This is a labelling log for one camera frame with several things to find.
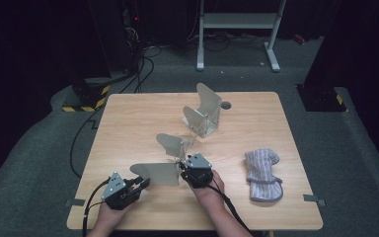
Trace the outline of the person's left hand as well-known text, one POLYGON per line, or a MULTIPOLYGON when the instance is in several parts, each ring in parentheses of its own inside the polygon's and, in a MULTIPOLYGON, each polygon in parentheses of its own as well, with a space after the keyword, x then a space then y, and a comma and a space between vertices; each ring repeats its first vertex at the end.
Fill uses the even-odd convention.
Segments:
POLYGON ((116 229, 130 209, 131 205, 123 210, 111 209, 104 202, 100 205, 99 214, 95 225, 106 225, 116 229))

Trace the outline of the striped towel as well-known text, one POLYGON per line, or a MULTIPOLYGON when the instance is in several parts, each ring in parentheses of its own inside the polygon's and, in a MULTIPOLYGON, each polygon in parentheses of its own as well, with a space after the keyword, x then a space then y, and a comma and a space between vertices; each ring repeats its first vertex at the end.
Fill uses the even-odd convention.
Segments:
POLYGON ((245 153, 250 184, 250 199, 258 202, 275 202, 282 198, 282 180, 272 173, 279 156, 270 148, 260 148, 245 153))

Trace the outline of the white metal stand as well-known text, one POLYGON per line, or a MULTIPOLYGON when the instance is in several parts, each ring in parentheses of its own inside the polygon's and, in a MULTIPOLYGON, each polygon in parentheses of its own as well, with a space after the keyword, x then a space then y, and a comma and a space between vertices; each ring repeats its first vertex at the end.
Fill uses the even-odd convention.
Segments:
POLYGON ((204 0, 199 0, 198 46, 196 70, 204 69, 204 30, 205 29, 248 29, 271 30, 269 41, 264 42, 265 52, 273 72, 280 66, 273 51, 275 39, 282 20, 287 0, 279 0, 275 13, 205 13, 204 0))

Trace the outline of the expandable metal book rack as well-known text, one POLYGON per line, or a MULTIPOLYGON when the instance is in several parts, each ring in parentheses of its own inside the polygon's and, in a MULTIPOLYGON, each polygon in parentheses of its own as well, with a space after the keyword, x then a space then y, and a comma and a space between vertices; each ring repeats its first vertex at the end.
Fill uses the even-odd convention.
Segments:
POLYGON ((155 186, 177 186, 180 182, 181 170, 178 163, 187 160, 188 149, 194 145, 197 138, 205 138, 213 133, 219 125, 222 99, 202 83, 196 85, 200 99, 198 109, 183 107, 184 124, 189 128, 189 137, 159 133, 157 142, 165 149, 167 155, 174 158, 168 163, 133 164, 130 171, 143 179, 151 179, 155 186))

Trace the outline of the person's right hand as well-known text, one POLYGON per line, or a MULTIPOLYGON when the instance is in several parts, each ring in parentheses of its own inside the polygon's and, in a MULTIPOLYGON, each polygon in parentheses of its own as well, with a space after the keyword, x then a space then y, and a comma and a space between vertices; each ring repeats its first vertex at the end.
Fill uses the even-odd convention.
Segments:
POLYGON ((224 207, 224 200, 221 193, 225 191, 224 182, 220 175, 213 170, 213 181, 209 187, 191 189, 194 193, 198 203, 204 209, 219 209, 224 207))

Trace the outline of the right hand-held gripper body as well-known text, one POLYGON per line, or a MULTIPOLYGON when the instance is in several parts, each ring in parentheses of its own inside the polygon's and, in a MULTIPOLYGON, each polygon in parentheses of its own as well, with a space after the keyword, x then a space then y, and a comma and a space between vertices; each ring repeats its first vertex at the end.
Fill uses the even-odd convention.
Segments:
POLYGON ((188 170, 182 178, 194 189, 205 188, 213 180, 212 165, 200 153, 190 156, 184 161, 188 170))

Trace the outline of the grey tape strip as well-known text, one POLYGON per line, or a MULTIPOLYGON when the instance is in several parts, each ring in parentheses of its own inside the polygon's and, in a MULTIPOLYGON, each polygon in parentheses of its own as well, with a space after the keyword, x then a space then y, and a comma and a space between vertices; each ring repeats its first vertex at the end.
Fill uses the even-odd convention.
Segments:
POLYGON ((68 199, 65 202, 65 206, 67 206, 67 207, 69 207, 69 206, 83 206, 84 203, 85 203, 84 199, 72 198, 72 199, 68 199))
POLYGON ((303 199, 304 201, 315 202, 317 206, 327 206, 327 203, 324 199, 314 195, 303 195, 303 199))

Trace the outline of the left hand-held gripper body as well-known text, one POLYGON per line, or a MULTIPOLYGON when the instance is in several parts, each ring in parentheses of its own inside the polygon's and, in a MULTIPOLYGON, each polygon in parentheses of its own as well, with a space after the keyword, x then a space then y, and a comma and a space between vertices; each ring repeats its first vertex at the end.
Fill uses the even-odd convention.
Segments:
POLYGON ((111 209, 123 210, 140 198, 141 191, 134 186, 132 179, 123 179, 119 172, 113 172, 101 200, 111 209))

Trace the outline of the black hazard-striped base block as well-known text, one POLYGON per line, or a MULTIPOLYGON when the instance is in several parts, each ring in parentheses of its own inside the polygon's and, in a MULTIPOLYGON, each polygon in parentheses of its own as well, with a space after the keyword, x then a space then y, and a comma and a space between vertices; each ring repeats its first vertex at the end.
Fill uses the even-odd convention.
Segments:
POLYGON ((110 87, 107 83, 88 83, 74 78, 61 108, 68 113, 97 111, 105 104, 110 87))
POLYGON ((325 89, 297 84, 296 89, 307 112, 347 111, 342 97, 334 88, 325 89))

